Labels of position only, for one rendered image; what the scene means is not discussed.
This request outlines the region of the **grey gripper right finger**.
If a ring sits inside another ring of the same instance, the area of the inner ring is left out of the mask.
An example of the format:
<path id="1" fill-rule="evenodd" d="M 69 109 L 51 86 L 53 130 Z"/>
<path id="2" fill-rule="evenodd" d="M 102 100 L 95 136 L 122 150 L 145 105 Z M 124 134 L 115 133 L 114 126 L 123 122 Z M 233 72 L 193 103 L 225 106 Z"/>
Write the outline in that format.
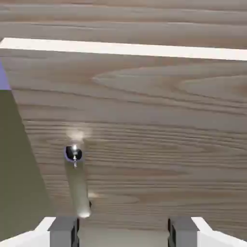
<path id="1" fill-rule="evenodd" d="M 168 247 L 247 247 L 247 241 L 214 231 L 202 217 L 170 217 Z"/>

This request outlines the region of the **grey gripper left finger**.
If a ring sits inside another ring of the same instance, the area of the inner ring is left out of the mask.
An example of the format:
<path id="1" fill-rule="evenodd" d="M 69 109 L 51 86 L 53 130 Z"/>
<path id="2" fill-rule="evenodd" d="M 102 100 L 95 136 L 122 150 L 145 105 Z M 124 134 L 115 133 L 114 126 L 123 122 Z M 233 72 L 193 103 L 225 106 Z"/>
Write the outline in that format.
<path id="1" fill-rule="evenodd" d="M 80 247 L 80 219 L 45 217 L 32 231 L 0 241 L 0 247 Z"/>

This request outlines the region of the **light wood cabinet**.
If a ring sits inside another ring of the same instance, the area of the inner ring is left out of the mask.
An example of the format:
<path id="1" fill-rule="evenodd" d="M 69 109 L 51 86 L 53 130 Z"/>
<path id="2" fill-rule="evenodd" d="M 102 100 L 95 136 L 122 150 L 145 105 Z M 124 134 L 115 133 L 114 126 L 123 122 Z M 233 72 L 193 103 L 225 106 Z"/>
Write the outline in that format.
<path id="1" fill-rule="evenodd" d="M 4 38 L 247 49 L 247 0 L 0 0 Z M 34 182 L 30 191 L 41 188 L 45 213 L 57 214 L 10 93 L 0 94 L 6 161 L 18 180 Z"/>

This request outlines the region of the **wooden cabinet door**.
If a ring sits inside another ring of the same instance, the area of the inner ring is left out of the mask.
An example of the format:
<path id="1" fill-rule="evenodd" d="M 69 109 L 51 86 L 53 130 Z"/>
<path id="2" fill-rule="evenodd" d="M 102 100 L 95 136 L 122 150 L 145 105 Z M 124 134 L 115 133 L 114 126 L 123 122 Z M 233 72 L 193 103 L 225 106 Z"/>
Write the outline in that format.
<path id="1" fill-rule="evenodd" d="M 247 240 L 247 49 L 4 38 L 0 62 L 57 214 L 76 213 L 75 143 L 88 225 L 157 232 L 201 216 Z"/>

